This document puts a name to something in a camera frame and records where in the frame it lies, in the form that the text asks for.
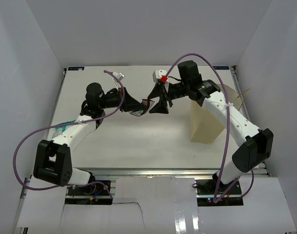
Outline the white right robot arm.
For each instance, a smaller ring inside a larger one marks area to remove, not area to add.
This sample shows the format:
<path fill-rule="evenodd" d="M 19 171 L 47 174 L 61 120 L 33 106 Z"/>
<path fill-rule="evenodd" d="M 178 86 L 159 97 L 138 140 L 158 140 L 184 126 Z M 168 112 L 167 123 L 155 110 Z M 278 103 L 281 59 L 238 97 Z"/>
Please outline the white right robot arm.
<path fill-rule="evenodd" d="M 268 128 L 262 130 L 251 123 L 232 103 L 227 102 L 220 86 L 210 79 L 204 80 L 194 61 L 181 62 L 177 67 L 181 80 L 175 84 L 168 82 L 165 70 L 153 72 L 155 86 L 148 98 L 159 98 L 159 101 L 149 113 L 168 114 L 173 100 L 189 97 L 209 111 L 224 127 L 229 128 L 238 149 L 231 161 L 216 172 L 212 182 L 216 193 L 225 194 L 231 182 L 270 156 L 274 134 Z"/>

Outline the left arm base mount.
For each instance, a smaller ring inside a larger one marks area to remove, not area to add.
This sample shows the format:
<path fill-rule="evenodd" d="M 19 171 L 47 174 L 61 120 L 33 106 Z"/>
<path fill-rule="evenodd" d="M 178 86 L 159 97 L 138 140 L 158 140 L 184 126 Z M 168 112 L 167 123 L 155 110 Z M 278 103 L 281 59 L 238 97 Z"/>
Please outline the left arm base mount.
<path fill-rule="evenodd" d="M 65 204 L 68 205 L 111 205 L 112 199 L 106 188 L 111 191 L 111 181 L 101 180 L 104 184 L 94 184 L 82 188 L 69 187 L 67 189 Z"/>

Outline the teal white snack packet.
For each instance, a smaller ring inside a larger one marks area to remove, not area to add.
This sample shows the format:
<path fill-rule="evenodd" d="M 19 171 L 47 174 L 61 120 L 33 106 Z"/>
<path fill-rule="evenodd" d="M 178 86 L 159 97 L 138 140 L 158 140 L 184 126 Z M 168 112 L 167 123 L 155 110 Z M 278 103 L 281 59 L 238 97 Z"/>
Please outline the teal white snack packet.
<path fill-rule="evenodd" d="M 71 120 L 71 121 L 66 121 L 66 122 L 58 124 L 58 126 L 55 127 L 55 130 L 52 134 L 51 139 L 64 133 L 71 126 L 71 123 L 75 123 L 75 122 L 76 122 L 76 120 Z"/>

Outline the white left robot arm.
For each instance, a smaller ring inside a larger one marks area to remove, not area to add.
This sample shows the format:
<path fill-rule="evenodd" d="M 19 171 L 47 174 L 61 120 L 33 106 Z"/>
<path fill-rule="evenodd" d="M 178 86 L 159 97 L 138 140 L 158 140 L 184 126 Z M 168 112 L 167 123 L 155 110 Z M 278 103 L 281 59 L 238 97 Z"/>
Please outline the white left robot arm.
<path fill-rule="evenodd" d="M 130 96 L 125 87 L 113 88 L 105 93 L 99 83 L 89 84 L 76 121 L 58 136 L 38 144 L 34 177 L 60 187 L 79 185 L 84 194 L 93 193 L 96 183 L 92 173 L 73 167 L 71 153 L 102 124 L 107 108 L 138 112 L 146 105 Z"/>

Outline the small purple candy packet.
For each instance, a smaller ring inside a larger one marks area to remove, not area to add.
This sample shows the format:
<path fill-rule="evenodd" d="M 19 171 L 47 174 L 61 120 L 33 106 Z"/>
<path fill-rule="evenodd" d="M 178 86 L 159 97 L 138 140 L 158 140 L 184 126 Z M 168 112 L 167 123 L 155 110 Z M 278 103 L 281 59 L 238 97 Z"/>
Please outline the small purple candy packet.
<path fill-rule="evenodd" d="M 145 115 L 154 105 L 154 101 L 151 99 L 142 99 L 141 104 L 143 105 L 142 109 L 130 112 L 132 116 L 141 117 Z"/>

